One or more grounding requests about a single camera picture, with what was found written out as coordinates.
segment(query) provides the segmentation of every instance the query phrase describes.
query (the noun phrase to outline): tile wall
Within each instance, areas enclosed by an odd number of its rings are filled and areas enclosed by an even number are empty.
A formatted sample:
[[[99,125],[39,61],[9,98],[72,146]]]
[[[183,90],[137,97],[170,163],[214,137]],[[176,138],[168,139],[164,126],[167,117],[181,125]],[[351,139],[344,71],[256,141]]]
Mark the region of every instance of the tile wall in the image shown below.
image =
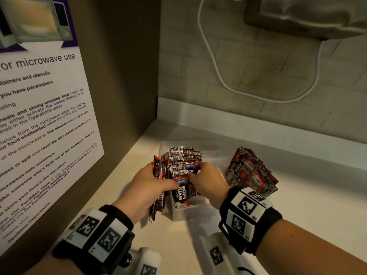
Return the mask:
[[[329,40],[308,96],[276,104],[219,81],[197,28],[200,0],[162,0],[158,95],[367,143],[367,36]],[[206,0],[201,23],[230,87],[291,99],[314,78],[319,42],[247,26],[244,2]]]

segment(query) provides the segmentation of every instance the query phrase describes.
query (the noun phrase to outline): white power cord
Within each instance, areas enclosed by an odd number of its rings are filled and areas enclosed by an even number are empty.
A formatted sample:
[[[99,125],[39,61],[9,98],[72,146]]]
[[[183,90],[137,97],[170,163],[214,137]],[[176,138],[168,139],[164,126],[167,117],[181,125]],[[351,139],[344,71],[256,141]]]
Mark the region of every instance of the white power cord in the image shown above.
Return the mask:
[[[288,100],[269,99],[269,98],[261,97],[261,96],[258,96],[258,95],[253,95],[251,93],[237,91],[235,89],[232,89],[231,87],[228,87],[227,84],[223,81],[221,74],[219,73],[218,66],[217,66],[217,63],[215,61],[213,52],[212,52],[212,50],[211,50],[211,48],[209,46],[209,43],[208,43],[208,41],[207,41],[207,39],[205,37],[203,28],[201,27],[200,15],[201,15],[201,9],[203,7],[204,1],[205,0],[201,0],[201,2],[200,2],[199,11],[197,12],[197,24],[199,26],[199,30],[200,30],[200,33],[201,33],[204,41],[205,41],[205,44],[206,44],[206,46],[208,48],[208,51],[209,51],[209,54],[210,54],[211,59],[213,61],[213,64],[214,64],[214,67],[215,67],[215,71],[217,72],[218,78],[219,78],[219,80],[221,81],[221,83],[223,84],[223,86],[227,90],[230,90],[231,92],[234,92],[234,93],[238,93],[240,95],[245,95],[245,96],[250,96],[250,97],[253,97],[253,98],[261,99],[263,101],[268,101],[268,102],[273,102],[273,103],[288,103],[288,102],[293,102],[293,101],[296,101],[298,99],[303,98],[304,96],[308,95],[314,89],[314,87],[316,86],[317,82],[319,81],[319,77],[320,77],[320,56],[321,56],[322,47],[324,45],[324,41],[321,41],[320,46],[319,46],[319,50],[317,52],[314,81],[313,81],[311,87],[306,92],[304,92],[303,94],[301,94],[300,96],[297,96],[295,98],[288,99]]]

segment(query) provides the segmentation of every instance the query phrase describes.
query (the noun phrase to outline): microwave image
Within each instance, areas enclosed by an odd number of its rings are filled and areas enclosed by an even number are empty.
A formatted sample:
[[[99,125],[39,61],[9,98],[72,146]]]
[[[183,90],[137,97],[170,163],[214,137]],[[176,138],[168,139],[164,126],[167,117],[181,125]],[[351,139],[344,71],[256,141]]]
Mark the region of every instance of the microwave image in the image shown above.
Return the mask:
[[[63,3],[0,0],[0,48],[23,42],[73,40]]]

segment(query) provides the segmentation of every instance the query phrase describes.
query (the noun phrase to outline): wrist-mounted tracker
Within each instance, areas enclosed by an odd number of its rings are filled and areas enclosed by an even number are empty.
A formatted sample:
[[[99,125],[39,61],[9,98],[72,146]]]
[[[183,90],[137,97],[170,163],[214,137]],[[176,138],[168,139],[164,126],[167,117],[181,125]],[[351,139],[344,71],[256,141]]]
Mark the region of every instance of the wrist-mounted tracker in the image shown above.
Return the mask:
[[[112,205],[88,209],[63,234],[52,255],[71,259],[85,275],[112,274],[126,260],[135,236],[133,227]]]
[[[266,232],[283,218],[272,206],[270,199],[250,187],[229,190],[219,210],[219,228],[239,254],[255,255]]]

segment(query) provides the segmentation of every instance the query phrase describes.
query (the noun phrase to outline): poster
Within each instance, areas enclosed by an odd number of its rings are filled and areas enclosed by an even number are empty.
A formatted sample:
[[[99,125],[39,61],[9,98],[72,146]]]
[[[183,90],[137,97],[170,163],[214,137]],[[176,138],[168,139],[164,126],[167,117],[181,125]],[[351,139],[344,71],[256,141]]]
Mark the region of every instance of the poster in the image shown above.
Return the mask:
[[[2,255],[103,147],[67,0],[0,7]]]

